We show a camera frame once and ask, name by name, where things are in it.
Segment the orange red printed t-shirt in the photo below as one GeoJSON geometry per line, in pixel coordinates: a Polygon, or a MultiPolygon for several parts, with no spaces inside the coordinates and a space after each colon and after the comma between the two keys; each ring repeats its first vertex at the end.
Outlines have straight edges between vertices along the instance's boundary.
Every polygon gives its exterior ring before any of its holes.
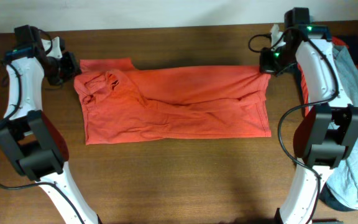
{"type": "Polygon", "coordinates": [[[82,60],[74,88],[86,144],[264,138],[270,75],[257,66],[139,70],[128,58],[82,60]]]}

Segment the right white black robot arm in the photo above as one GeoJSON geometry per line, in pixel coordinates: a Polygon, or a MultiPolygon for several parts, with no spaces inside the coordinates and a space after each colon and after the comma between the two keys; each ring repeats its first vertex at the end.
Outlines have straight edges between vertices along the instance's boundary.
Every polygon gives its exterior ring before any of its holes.
{"type": "Polygon", "coordinates": [[[298,65],[304,76],[309,100],[285,112],[279,127],[290,113],[302,108],[309,112],[294,133],[294,152],[286,152],[296,171],[275,222],[311,223],[322,188],[356,143],[358,107],[343,90],[334,67],[328,27],[312,24],[306,7],[287,11],[284,19],[283,32],[273,26],[267,34],[271,46],[260,50],[260,71],[279,75],[298,65]]]}

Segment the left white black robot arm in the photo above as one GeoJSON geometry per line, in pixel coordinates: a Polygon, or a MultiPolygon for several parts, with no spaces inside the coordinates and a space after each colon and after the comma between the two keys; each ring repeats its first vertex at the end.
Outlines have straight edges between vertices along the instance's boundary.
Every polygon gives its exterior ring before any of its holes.
{"type": "Polygon", "coordinates": [[[68,147],[42,109],[42,82],[60,86],[81,73],[60,37],[24,25],[14,29],[16,46],[2,60],[9,77],[9,101],[0,121],[0,149],[14,170],[40,187],[65,223],[100,223],[71,175],[68,147]]]}

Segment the light grey shirt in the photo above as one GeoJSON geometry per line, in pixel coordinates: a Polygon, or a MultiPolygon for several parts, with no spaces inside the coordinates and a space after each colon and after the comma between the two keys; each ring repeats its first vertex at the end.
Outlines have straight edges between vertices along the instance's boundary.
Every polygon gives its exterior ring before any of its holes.
{"type": "Polygon", "coordinates": [[[358,185],[358,98],[341,84],[332,37],[326,26],[299,25],[302,41],[296,51],[307,90],[309,112],[295,131],[297,157],[291,192],[285,206],[311,209],[325,184],[358,185]]]}

